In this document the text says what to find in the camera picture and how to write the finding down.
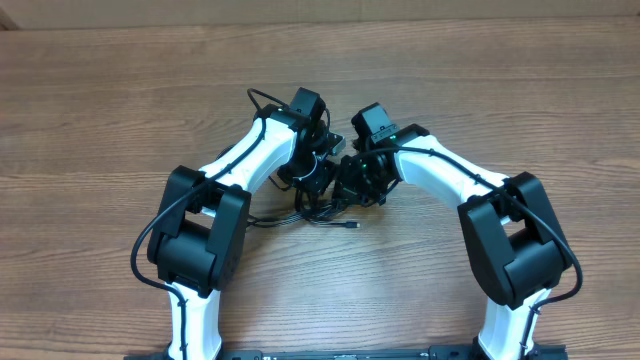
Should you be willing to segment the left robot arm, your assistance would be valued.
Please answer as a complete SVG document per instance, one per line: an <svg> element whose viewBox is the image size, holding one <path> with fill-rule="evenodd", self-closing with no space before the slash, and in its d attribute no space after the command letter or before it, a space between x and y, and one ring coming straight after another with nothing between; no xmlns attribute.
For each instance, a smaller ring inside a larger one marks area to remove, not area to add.
<svg viewBox="0 0 640 360"><path fill-rule="evenodd" d="M343 141L329 118L321 96L299 88L290 103L258 106L249 132L214 162L171 172L143 233L171 304L172 340L158 358L218 357L220 297L239 264L252 195L272 173L311 199L322 195L334 175L327 158Z"/></svg>

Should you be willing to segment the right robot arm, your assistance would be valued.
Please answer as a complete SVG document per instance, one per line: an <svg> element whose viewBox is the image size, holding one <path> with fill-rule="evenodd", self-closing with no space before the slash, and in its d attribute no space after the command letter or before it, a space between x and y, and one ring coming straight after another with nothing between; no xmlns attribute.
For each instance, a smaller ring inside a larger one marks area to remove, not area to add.
<svg viewBox="0 0 640 360"><path fill-rule="evenodd" d="M456 210L472 273L487 296L484 323L469 345L432 345L428 359L565 359L563 345L533 339L551 290L579 266L537 177L485 170L447 150L423 127L401 128L374 103L351 120L356 155L341 162L335 193L383 204L400 182Z"/></svg>

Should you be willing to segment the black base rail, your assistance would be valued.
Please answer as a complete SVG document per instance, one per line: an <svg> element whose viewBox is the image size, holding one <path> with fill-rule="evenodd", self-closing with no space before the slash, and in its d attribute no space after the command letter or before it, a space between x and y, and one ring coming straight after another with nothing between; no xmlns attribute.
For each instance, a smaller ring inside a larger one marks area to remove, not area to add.
<svg viewBox="0 0 640 360"><path fill-rule="evenodd" d="M478 345L434 345L428 349L266 352L223 350L223 360L466 360L485 359Z"/></svg>

